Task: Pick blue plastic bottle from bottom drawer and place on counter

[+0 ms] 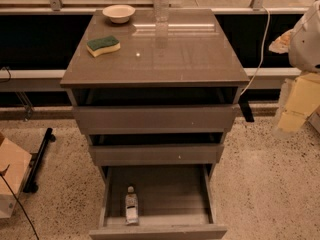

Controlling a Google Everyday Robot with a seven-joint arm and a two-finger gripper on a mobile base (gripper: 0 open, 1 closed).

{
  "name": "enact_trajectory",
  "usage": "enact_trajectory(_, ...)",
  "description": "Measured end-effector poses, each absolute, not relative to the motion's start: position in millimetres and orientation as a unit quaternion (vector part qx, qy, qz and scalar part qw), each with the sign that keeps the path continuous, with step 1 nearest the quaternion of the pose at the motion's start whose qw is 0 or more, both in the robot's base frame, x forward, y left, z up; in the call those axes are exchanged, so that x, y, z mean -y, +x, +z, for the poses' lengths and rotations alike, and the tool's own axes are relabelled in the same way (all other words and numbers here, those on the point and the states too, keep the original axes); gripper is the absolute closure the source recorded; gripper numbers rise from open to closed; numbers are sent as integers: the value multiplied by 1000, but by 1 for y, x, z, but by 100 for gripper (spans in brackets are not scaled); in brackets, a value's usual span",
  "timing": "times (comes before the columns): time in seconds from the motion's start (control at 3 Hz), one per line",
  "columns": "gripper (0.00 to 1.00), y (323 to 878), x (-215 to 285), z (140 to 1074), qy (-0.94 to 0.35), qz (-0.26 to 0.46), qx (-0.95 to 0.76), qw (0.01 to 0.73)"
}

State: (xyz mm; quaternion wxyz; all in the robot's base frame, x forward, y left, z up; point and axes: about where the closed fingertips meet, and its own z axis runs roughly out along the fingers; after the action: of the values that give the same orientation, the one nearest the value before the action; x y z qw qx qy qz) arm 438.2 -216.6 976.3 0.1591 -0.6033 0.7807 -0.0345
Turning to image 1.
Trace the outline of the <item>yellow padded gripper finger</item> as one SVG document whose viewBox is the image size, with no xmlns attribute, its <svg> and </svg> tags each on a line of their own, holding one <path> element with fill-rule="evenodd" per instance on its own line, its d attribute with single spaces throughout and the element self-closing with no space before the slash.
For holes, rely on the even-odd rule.
<svg viewBox="0 0 320 240">
<path fill-rule="evenodd" d="M 273 53 L 284 54 L 289 51 L 292 30 L 284 32 L 277 37 L 270 45 L 269 50 Z"/>
<path fill-rule="evenodd" d="M 285 133 L 297 132 L 320 106 L 320 75 L 305 73 L 286 79 L 281 87 L 277 128 Z"/>
</svg>

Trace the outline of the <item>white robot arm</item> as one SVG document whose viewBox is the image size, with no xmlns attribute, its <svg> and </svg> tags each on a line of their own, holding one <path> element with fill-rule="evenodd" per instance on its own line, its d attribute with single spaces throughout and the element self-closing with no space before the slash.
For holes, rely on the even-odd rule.
<svg viewBox="0 0 320 240">
<path fill-rule="evenodd" d="M 274 40 L 269 50 L 287 53 L 292 67 L 301 71 L 281 87 L 275 129 L 296 133 L 320 106 L 320 0 L 316 0 L 295 26 Z"/>
</svg>

